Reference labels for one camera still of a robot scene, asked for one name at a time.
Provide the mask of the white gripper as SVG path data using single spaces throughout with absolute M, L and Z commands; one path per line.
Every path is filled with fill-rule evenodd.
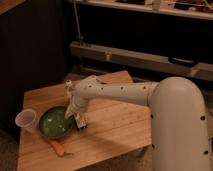
M 88 101 L 86 100 L 72 99 L 65 112 L 65 118 L 69 118 L 70 116 L 77 113 L 84 113 L 87 110 L 87 106 L 88 106 Z

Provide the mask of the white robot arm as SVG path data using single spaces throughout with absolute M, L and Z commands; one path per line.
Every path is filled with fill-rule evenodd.
M 70 103 L 65 116 L 83 113 L 93 98 L 147 106 L 151 111 L 153 171 L 211 171 L 204 97 L 192 81 L 108 84 L 89 76 L 65 82 Z

